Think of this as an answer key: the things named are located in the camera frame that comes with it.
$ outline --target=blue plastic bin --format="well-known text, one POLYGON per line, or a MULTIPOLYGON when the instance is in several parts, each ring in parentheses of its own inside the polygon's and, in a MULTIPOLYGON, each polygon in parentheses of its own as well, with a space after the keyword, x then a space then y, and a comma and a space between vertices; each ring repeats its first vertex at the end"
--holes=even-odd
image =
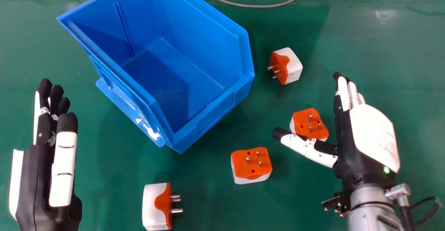
POLYGON ((203 0, 89 0, 57 20, 105 93, 158 146, 184 152, 249 93, 246 30, 203 0))

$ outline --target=green surface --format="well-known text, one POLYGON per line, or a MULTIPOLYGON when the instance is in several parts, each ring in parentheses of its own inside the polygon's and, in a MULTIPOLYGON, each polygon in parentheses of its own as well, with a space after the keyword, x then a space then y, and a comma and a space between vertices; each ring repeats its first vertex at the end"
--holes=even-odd
MULTIPOLYGON (((81 231, 143 231, 143 186, 154 182, 171 182, 182 195, 178 231, 346 230, 346 220, 320 205, 341 189, 333 172, 270 136, 307 107, 318 109, 334 134, 335 71, 394 122, 397 182, 411 186, 411 201, 445 201, 445 0, 299 0, 263 10, 210 1, 248 30, 256 79, 248 98, 183 155, 156 147, 95 87, 86 53, 55 19, 84 1, 0 0, 0 230, 18 230, 8 211, 11 157, 31 142, 34 90, 43 77, 65 88, 79 118, 81 231), (286 87, 266 70, 270 53, 283 47, 304 66, 286 87), (272 175, 235 185, 230 153, 256 146, 268 148, 272 175)), ((440 209, 417 230, 443 230, 444 217, 440 209)))

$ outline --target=wire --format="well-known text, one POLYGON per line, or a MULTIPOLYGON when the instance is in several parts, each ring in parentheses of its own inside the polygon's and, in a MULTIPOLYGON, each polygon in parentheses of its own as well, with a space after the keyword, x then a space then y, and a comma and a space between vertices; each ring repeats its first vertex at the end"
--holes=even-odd
POLYGON ((431 201, 431 200, 435 200, 436 201, 434 203, 434 205, 432 206, 432 209, 429 211, 429 213, 423 219, 421 219, 420 221, 416 222, 414 224, 414 226, 421 226, 421 225, 427 223, 432 218, 432 216, 436 213, 437 209, 439 207, 442 207, 442 204, 441 204, 439 198, 437 198, 437 197, 427 197, 425 199, 422 199, 422 200, 416 202, 415 204, 413 204, 411 206, 411 210, 413 210, 414 208, 420 206, 421 204, 424 204, 425 202, 431 201))
POLYGON ((280 7, 280 6, 284 6, 287 5, 295 0, 287 0, 284 1, 282 3, 278 3, 278 4, 271 4, 271 5, 248 5, 248 4, 241 4, 241 3, 235 3, 235 2, 231 2, 228 0, 217 0, 217 1, 221 1, 222 3, 226 3, 232 6, 238 6, 238 7, 247 7, 247 8, 273 8, 273 7, 280 7))

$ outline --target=orange and white plug adapter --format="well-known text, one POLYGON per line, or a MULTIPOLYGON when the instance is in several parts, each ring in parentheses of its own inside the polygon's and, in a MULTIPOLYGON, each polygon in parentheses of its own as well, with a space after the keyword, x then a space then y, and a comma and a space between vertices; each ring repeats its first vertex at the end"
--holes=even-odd
POLYGON ((182 208, 172 208, 172 203, 176 201, 181 201, 181 196, 172 195, 170 183, 145 185, 142 223, 146 230, 171 229, 172 214, 183 212, 182 208))
POLYGON ((285 47, 272 52, 267 69, 274 72, 274 79, 278 79, 282 85, 288 85, 300 79, 303 65, 294 51, 285 47))
POLYGON ((230 163, 236 184, 262 182, 272 173, 269 153, 264 147, 235 151, 230 156, 230 163))
POLYGON ((321 121, 320 114, 313 107, 295 112, 289 125, 292 133, 307 136, 309 139, 326 141, 329 131, 321 121))

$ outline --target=metal prong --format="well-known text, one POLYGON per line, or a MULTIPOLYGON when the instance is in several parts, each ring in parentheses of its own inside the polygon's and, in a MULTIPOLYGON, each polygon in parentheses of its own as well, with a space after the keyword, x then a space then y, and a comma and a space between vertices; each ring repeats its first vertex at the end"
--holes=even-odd
POLYGON ((183 208, 172 208, 170 210, 170 213, 172 213, 172 214, 177 214, 177 213, 182 213, 182 212, 184 212, 183 208))

